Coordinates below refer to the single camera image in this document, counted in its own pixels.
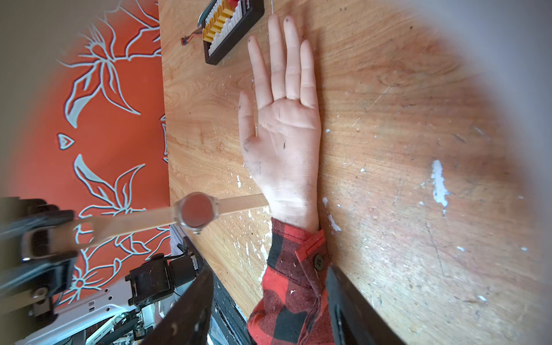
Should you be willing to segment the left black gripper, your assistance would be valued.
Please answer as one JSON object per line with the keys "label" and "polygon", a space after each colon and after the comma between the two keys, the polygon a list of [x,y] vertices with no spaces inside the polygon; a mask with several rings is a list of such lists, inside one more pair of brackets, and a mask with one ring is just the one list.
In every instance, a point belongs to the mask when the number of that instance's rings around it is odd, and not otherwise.
{"label": "left black gripper", "polygon": [[52,296],[69,289],[77,252],[49,256],[47,235],[33,234],[74,220],[40,198],[1,199],[1,343],[14,344],[55,320]]}

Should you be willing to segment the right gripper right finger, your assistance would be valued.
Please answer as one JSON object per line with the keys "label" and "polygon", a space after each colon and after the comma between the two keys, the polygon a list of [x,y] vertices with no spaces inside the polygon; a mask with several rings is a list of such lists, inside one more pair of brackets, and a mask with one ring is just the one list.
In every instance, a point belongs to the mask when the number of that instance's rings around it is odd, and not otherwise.
{"label": "right gripper right finger", "polygon": [[335,344],[405,344],[337,266],[329,267],[326,290]]}

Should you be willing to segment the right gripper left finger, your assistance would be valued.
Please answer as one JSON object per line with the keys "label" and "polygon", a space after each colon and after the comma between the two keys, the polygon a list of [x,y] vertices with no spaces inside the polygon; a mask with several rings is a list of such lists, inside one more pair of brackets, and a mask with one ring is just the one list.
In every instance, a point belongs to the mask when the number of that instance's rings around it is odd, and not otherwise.
{"label": "right gripper left finger", "polygon": [[142,344],[206,344],[213,301],[213,271],[204,267]]}

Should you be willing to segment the beige strap wristwatch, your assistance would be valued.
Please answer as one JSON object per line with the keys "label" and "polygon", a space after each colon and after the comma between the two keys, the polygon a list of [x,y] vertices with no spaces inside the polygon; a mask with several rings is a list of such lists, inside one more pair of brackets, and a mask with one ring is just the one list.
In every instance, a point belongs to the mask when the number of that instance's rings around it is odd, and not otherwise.
{"label": "beige strap wristwatch", "polygon": [[[220,216],[264,208],[268,205],[262,194],[217,199],[205,193],[194,192],[174,206],[123,216],[89,217],[62,224],[49,231],[49,250],[51,254],[79,251],[101,244],[110,238],[171,224],[180,224],[198,234]],[[82,224],[90,225],[92,239],[88,243],[79,244],[73,236],[73,230]]]}

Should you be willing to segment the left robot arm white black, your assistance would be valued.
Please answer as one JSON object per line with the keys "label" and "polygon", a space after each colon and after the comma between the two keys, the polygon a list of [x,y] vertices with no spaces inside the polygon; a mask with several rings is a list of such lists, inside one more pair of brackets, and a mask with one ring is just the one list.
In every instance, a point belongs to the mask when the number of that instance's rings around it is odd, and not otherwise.
{"label": "left robot arm white black", "polygon": [[[116,217],[75,218],[42,199],[1,200],[1,343],[111,344],[153,328],[144,311],[196,276],[187,254],[157,254],[111,287],[76,305],[61,307],[73,287],[79,254],[109,239],[184,224],[183,206]],[[100,321],[116,335],[86,336]]]}

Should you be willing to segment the red black plaid sleeve forearm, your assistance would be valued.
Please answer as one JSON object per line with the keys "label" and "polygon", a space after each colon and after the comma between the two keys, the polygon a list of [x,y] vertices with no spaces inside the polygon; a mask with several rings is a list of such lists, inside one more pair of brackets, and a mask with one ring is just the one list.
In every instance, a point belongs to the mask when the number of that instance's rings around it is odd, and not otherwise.
{"label": "red black plaid sleeve forearm", "polygon": [[263,297],[247,330],[254,344],[333,344],[326,276],[331,263],[323,230],[309,233],[272,219]]}

